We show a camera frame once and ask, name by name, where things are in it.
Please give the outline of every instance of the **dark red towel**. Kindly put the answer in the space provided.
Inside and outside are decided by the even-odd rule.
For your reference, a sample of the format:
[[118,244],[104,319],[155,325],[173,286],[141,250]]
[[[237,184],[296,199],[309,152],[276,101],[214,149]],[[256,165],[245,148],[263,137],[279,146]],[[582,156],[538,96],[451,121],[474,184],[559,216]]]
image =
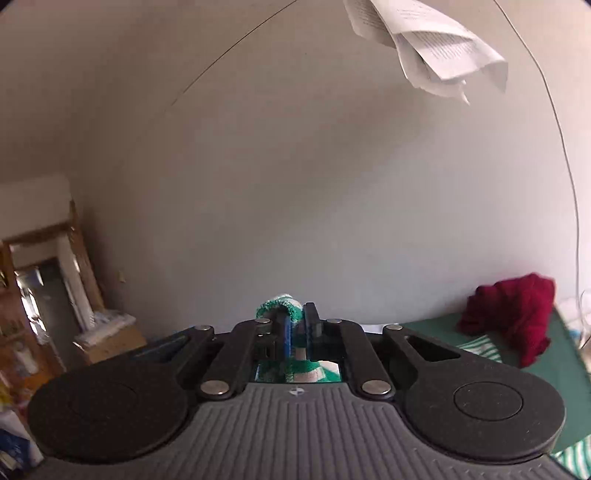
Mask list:
[[499,331],[519,352],[519,365],[527,367],[550,344],[546,330],[554,292],[554,280],[535,273],[480,286],[468,298],[457,327],[467,335]]

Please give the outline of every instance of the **paper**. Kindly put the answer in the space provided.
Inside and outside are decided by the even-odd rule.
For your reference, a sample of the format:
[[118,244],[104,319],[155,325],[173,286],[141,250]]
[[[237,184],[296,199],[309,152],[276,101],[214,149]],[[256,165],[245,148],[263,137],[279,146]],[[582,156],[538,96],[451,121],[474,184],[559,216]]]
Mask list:
[[465,78],[477,71],[505,91],[505,59],[462,24],[417,0],[343,0],[354,32],[395,47],[415,87],[468,103]]

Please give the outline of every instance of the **white cable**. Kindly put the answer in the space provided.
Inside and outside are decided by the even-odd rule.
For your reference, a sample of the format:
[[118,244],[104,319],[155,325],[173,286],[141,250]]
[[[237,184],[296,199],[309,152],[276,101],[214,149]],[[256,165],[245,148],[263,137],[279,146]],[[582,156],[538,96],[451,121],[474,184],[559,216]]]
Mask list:
[[564,161],[566,163],[566,169],[569,172],[570,188],[573,193],[574,219],[575,219],[575,224],[576,224],[576,246],[574,249],[574,288],[576,290],[575,299],[576,299],[576,303],[577,303],[577,311],[578,311],[578,314],[580,317],[581,326],[583,328],[583,330],[581,331],[581,341],[579,343],[579,348],[582,348],[587,344],[589,339],[591,339],[591,336],[583,342],[584,336],[585,336],[585,333],[586,333],[586,330],[587,330],[587,327],[589,326],[589,324],[587,324],[587,320],[585,319],[585,317],[583,315],[583,309],[582,309],[583,294],[579,293],[580,292],[580,270],[581,270],[581,268],[580,268],[581,233],[580,233],[580,218],[579,218],[579,201],[577,199],[577,189],[574,186],[573,172],[570,168],[569,154],[566,150],[566,142],[564,141],[564,133],[562,131],[562,125],[560,124],[560,120],[558,118],[558,113],[556,112],[556,105],[554,104],[554,99],[552,98],[552,94],[550,93],[550,87],[548,86],[548,80],[546,80],[546,75],[544,74],[544,70],[542,70],[542,67],[540,66],[538,60],[535,58],[534,54],[532,53],[530,48],[527,46],[527,43],[525,43],[525,40],[521,37],[521,35],[517,31],[517,29],[515,28],[515,25],[513,24],[513,22],[511,21],[511,19],[509,18],[509,16],[505,12],[505,10],[503,10],[503,7],[501,7],[501,5],[499,4],[499,2],[497,0],[493,0],[493,1],[494,1],[494,3],[496,3],[496,6],[499,8],[501,13],[503,14],[505,19],[507,20],[507,23],[511,26],[511,28],[515,32],[515,35],[517,35],[517,38],[519,38],[521,44],[527,50],[527,53],[530,55],[531,59],[534,61],[535,66],[538,69],[538,72],[540,72],[540,76],[542,77],[542,81],[544,82],[544,87],[546,88],[546,93],[548,93],[548,99],[550,100],[550,105],[551,105],[552,111],[554,113],[554,119],[556,120],[556,126],[558,127],[558,133],[560,134],[560,143],[562,144],[562,151],[564,153]]

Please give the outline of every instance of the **cardboard box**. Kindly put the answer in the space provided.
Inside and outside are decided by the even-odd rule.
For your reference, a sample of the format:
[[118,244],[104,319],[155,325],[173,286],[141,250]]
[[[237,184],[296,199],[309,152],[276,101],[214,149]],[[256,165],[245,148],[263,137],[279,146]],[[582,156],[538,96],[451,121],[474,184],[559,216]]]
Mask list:
[[120,353],[129,352],[145,344],[146,340],[138,328],[135,325],[129,325],[96,345],[88,347],[79,345],[79,347],[86,363],[90,365],[107,360]]

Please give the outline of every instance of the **green table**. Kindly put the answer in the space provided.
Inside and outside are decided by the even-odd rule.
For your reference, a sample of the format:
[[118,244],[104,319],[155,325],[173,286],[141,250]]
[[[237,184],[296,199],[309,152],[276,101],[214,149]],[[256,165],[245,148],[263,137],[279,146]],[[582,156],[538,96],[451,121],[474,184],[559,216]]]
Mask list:
[[[457,346],[474,338],[456,331],[459,319],[460,314],[451,314],[407,323],[406,326]],[[493,333],[489,336],[498,347],[503,363],[517,365],[516,354],[506,347],[500,336]],[[591,434],[591,382],[569,332],[556,311],[550,319],[548,336],[552,340],[548,349],[524,370],[543,378],[562,395],[566,406],[566,423],[554,448],[555,452],[560,452]]]

